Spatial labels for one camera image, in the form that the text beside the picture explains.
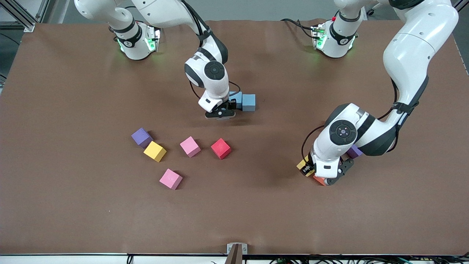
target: brown table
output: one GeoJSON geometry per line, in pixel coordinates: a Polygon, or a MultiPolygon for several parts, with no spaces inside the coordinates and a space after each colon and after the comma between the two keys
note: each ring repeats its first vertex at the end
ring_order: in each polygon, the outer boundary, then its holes
{"type": "Polygon", "coordinates": [[[197,47],[187,26],[138,62],[105,24],[24,35],[0,97],[0,253],[217,253],[233,241],[254,254],[467,251],[469,82],[453,37],[398,147],[323,187],[296,168],[301,143],[339,104],[387,111],[382,53],[401,22],[364,22],[340,59],[284,22],[209,24],[255,112],[204,118],[183,70],[197,47]],[[132,141],[140,127],[168,150],[162,162],[132,141]],[[188,136],[203,149],[193,158],[179,146],[188,136]],[[210,150],[220,137],[224,160],[210,150]],[[158,182],[167,168],[184,177],[176,191],[158,182]]]}

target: white robotic arm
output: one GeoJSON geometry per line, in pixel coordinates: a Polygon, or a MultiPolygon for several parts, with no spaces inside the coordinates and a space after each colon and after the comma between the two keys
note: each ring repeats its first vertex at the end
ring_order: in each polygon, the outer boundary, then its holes
{"type": "MultiPolygon", "coordinates": [[[[327,179],[341,177],[343,174],[339,169],[340,156],[353,144],[365,155],[371,156],[382,155],[395,147],[399,130],[418,105],[418,100],[427,86],[428,64],[448,39],[458,21],[458,13],[449,0],[390,0],[390,2],[400,4],[393,7],[405,22],[383,55],[386,71],[392,79],[394,88],[399,91],[399,98],[392,105],[389,116],[384,122],[377,120],[353,103],[338,106],[327,119],[324,130],[311,148],[310,160],[317,177],[327,179]]],[[[345,32],[336,23],[328,22],[330,29],[345,32]]],[[[327,35],[326,38],[327,41],[321,43],[322,51],[326,55],[338,56],[347,52],[348,47],[344,49],[338,45],[340,41],[337,42],[327,35]]]]}
{"type": "Polygon", "coordinates": [[[133,60],[141,60],[156,50],[157,28],[187,24],[200,40],[194,56],[184,65],[189,81],[205,88],[199,105],[207,118],[235,116],[235,101],[229,101],[228,74],[223,65],[228,60],[226,46],[185,0],[132,0],[137,10],[154,27],[136,22],[132,14],[118,8],[122,0],[74,0],[78,11],[88,19],[104,21],[116,34],[121,50],[133,60]]]}

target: black circular joint cover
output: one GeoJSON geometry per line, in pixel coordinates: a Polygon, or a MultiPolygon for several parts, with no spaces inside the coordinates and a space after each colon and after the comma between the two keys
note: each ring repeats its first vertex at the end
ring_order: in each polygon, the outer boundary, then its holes
{"type": "Polygon", "coordinates": [[[205,65],[204,72],[212,80],[221,80],[225,76],[225,67],[218,61],[211,61],[205,65]]]}
{"type": "Polygon", "coordinates": [[[355,140],[356,128],[347,120],[337,120],[331,124],[329,138],[335,145],[347,145],[355,140]]]}

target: yellow cube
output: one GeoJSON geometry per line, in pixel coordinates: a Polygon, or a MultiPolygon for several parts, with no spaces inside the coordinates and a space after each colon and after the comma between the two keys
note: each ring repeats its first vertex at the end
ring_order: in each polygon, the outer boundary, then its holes
{"type": "Polygon", "coordinates": [[[304,160],[301,160],[301,162],[296,166],[300,171],[301,173],[308,177],[309,175],[313,174],[314,173],[314,168],[311,168],[311,166],[309,165],[306,165],[306,162],[304,162],[304,160]]]}
{"type": "Polygon", "coordinates": [[[157,162],[160,162],[163,156],[166,154],[166,150],[162,146],[152,141],[145,149],[144,153],[157,162]]]}

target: light blue block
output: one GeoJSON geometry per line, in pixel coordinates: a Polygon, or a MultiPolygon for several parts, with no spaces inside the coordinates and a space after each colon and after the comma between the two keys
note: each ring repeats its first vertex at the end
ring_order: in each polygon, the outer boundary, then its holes
{"type": "Polygon", "coordinates": [[[245,112],[254,112],[256,110],[256,95],[243,94],[242,95],[242,110],[245,112]]]}
{"type": "Polygon", "coordinates": [[[232,94],[234,94],[235,91],[230,91],[230,97],[229,97],[229,100],[233,100],[235,99],[236,100],[236,109],[241,109],[242,108],[242,92],[239,92],[233,96],[231,96],[232,94]]]}

